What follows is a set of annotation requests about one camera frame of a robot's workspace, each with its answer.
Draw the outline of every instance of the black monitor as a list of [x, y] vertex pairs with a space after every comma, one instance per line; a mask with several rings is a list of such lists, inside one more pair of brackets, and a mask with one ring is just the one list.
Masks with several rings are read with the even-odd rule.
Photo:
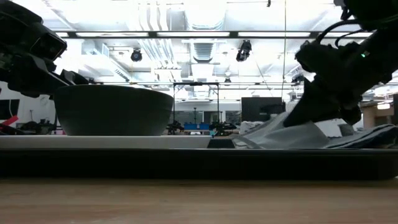
[[281, 97], [242, 97], [242, 121], [268, 121], [286, 111]]

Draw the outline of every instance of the dark gray bowl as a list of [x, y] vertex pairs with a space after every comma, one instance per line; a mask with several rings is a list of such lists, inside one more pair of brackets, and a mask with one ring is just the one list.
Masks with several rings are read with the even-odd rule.
[[70, 136], [159, 136], [173, 98], [158, 91], [111, 85], [75, 85], [54, 94], [63, 130]]

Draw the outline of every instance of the desk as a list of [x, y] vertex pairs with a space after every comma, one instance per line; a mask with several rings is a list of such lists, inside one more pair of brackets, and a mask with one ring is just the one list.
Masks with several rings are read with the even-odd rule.
[[398, 180], [0, 180], [0, 223], [398, 223]]

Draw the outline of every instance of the metal frame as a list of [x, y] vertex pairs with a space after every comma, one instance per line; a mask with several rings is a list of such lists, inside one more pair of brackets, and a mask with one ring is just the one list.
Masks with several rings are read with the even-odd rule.
[[202, 82], [190, 82], [190, 83], [173, 83], [173, 122], [175, 121], [175, 87], [177, 85], [181, 86], [203, 86], [203, 85], [208, 85], [209, 87], [211, 85], [217, 86], [217, 120], [220, 121], [220, 83], [218, 82], [208, 82], [208, 83], [202, 83]]

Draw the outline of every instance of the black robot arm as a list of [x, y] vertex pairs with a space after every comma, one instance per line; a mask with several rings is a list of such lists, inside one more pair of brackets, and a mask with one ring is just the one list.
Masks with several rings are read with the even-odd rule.
[[[343, 7], [345, 20], [327, 28], [313, 42], [306, 41], [296, 54], [302, 68], [316, 75], [314, 81], [304, 81], [303, 97], [284, 121], [286, 127], [333, 118], [357, 123], [362, 94], [389, 82], [398, 69], [398, 0], [335, 2]], [[337, 49], [321, 44], [329, 31], [346, 24], [374, 32], [360, 44], [352, 42]]]
[[46, 28], [40, 16], [0, 0], [0, 28], [0, 81], [7, 82], [10, 90], [38, 97], [52, 95], [62, 86], [88, 83], [75, 72], [54, 72], [54, 60], [67, 43]]

